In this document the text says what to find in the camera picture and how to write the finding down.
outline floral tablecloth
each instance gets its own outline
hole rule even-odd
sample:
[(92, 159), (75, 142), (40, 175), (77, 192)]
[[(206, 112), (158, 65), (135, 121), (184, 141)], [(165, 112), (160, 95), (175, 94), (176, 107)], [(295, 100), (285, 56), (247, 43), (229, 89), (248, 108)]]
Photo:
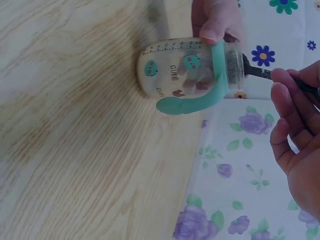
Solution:
[(320, 239), (320, 223), (295, 203), (274, 159), (272, 101), (225, 99), (206, 119), (173, 239)]
[[(252, 66), (301, 69), (320, 58), (320, 0), (239, 0)], [(320, 223), (293, 200), (274, 160), (279, 116), (270, 80), (249, 76), (205, 111), (173, 239), (320, 240)]]

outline plastic baby bottle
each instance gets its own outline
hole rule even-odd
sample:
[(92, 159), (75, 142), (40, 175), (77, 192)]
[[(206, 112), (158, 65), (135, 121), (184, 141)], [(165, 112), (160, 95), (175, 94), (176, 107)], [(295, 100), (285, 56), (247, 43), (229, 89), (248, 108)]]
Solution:
[(139, 56), (137, 76), (144, 92), (160, 99), (157, 109), (169, 115), (209, 108), (230, 89), (242, 89), (245, 78), (239, 43), (211, 46), (194, 37), (149, 45)]

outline hand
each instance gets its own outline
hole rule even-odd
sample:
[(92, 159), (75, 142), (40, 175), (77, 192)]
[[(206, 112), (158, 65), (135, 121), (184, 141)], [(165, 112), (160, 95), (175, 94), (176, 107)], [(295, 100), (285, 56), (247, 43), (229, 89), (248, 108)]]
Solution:
[[(287, 175), (290, 192), (297, 204), (320, 220), (320, 113), (310, 98), (290, 77), (320, 87), (320, 61), (295, 71), (275, 69), (271, 99), (281, 119), (270, 135), (274, 157)], [(295, 154), (287, 136), (299, 149)]]
[(194, 37), (213, 45), (244, 42), (242, 17), (237, 0), (193, 0), (191, 22)]

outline bottle handle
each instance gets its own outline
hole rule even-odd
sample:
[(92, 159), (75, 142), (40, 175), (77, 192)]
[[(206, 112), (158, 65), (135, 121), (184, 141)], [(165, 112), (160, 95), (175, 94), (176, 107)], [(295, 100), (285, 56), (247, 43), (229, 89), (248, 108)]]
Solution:
[(229, 92), (227, 66), (225, 58), (225, 41), (211, 46), (211, 59), (216, 83), (204, 96), (197, 98), (165, 97), (156, 103), (156, 108), (168, 115), (191, 114), (219, 103)]

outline bottle neck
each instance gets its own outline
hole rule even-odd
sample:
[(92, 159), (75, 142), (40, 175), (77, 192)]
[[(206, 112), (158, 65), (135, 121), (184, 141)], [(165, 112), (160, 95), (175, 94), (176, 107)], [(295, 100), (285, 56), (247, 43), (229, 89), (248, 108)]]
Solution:
[(245, 87), (245, 71), (240, 43), (225, 42), (224, 55), (229, 88), (243, 89)]

